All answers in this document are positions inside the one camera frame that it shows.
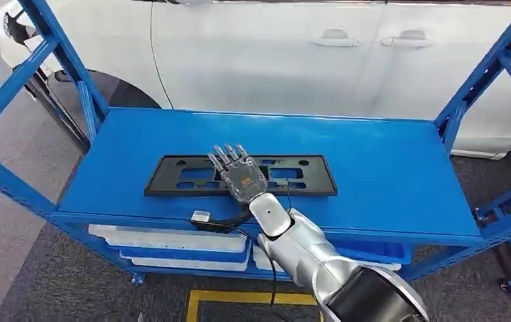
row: silver robotic arm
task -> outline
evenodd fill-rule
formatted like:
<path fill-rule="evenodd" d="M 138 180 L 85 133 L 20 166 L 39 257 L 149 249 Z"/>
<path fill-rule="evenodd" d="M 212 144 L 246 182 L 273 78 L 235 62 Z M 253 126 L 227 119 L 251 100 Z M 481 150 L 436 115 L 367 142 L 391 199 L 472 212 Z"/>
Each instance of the silver robotic arm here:
<path fill-rule="evenodd" d="M 394 272 L 362 266 L 340 256 L 323 231 L 296 209 L 287 212 L 266 193 L 267 180 L 256 162 L 237 145 L 239 154 L 215 146 L 208 157 L 232 196 L 247 205 L 262 228 L 261 248 L 295 284 L 312 290 L 326 321 L 428 321 L 417 292 Z"/>

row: car door handle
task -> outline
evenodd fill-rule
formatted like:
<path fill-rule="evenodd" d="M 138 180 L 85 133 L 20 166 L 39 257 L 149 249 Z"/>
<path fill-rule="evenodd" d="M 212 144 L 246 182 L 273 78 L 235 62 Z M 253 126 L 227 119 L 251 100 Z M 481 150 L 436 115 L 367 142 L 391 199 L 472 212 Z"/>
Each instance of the car door handle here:
<path fill-rule="evenodd" d="M 385 37 L 380 40 L 387 47 L 424 48 L 431 46 L 431 39 L 421 30 L 405 30 L 399 36 Z"/>
<path fill-rule="evenodd" d="M 311 40 L 315 45 L 332 47 L 358 47 L 360 41 L 354 37 L 349 37 L 342 29 L 327 29 L 320 37 Z"/>

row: white car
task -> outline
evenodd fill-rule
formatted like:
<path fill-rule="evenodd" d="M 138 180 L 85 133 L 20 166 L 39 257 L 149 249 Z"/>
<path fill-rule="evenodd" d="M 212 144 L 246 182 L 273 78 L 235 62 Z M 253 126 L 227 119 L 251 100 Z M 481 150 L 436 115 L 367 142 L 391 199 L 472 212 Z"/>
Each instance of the white car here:
<path fill-rule="evenodd" d="M 89 70 L 162 108 L 201 111 L 432 119 L 511 21 L 505 3 L 173 2 L 48 0 Z M 11 67 L 41 41 L 20 12 L 16 1 L 0 9 Z M 61 70 L 53 56 L 42 67 L 64 80 Z M 465 116 L 454 148 L 511 150 L 506 73 Z"/>

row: black cable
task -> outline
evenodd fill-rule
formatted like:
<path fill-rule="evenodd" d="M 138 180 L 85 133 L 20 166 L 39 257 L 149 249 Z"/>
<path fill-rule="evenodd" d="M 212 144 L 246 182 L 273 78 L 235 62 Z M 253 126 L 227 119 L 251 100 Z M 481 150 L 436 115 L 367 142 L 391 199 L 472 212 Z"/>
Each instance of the black cable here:
<path fill-rule="evenodd" d="M 289 180 L 287 180 L 287 200 L 289 201 L 289 210 L 287 210 L 287 214 L 291 213 L 291 209 L 292 209 L 292 203 L 291 203 L 291 196 L 289 195 Z M 231 228 L 231 229 L 234 229 L 235 231 L 237 231 L 238 233 L 244 235 L 246 238 L 248 238 L 249 240 L 251 240 L 251 242 L 254 244 L 254 245 L 258 245 L 258 240 L 248 234 L 247 232 L 245 232 L 244 230 L 240 229 L 239 227 L 236 227 L 234 225 L 226 225 L 226 224 L 222 224 L 222 223 L 211 223 L 211 222 L 207 222 L 207 223 L 203 223 L 203 225 L 211 225 L 211 226 L 218 226 L 218 227 L 227 227 L 227 228 Z M 266 255 L 266 257 L 268 258 L 268 260 L 270 261 L 270 265 L 272 267 L 272 272 L 273 272 L 273 281 L 272 281 L 272 298 L 270 300 L 270 309 L 273 313 L 273 315 L 285 322 L 290 322 L 291 319 L 283 316 L 283 314 L 275 311 L 274 309 L 274 303 L 275 303 L 275 296 L 276 296 L 276 293 L 277 293 L 277 270 L 275 268 L 275 263 L 273 261 L 273 259 L 271 258 L 271 256 L 268 254 L 268 252 L 265 250 L 265 248 L 261 247 L 261 250 L 264 252 L 264 254 Z"/>

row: floor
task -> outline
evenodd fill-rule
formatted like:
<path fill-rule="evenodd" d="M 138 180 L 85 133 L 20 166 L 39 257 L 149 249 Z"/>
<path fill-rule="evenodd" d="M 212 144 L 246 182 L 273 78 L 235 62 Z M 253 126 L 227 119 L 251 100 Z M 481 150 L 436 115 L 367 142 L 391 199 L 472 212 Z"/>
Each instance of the floor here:
<path fill-rule="evenodd" d="M 0 59 L 0 84 L 9 71 Z M 131 88 L 97 82 L 107 89 L 104 94 L 113 105 L 127 98 L 139 105 Z M 72 89 L 59 91 L 64 104 L 79 111 L 77 101 L 67 101 Z M 20 93 L 0 118 L 0 162 L 47 197 L 59 195 L 77 159 L 74 145 L 28 94 Z M 472 206 L 511 187 L 511 154 L 499 162 L 453 158 L 453 163 Z M 416 257 L 432 250 L 421 248 Z M 511 297 L 496 282 L 505 275 L 496 253 L 485 252 L 423 278 L 414 287 L 433 321 L 511 321 Z M 155 321 L 183 321 L 191 289 L 270 290 L 269 282 L 254 280 L 161 274 L 148 276 L 143 286 L 132 286 L 129 280 L 126 273 L 0 196 L 0 321 L 22 317 L 136 321 L 140 314 Z M 279 290 L 303 292 L 292 283 L 281 283 Z M 318 316 L 312 307 L 280 309 L 297 321 L 316 321 Z M 267 305 L 201 303 L 198 315 L 201 321 L 275 321 Z"/>

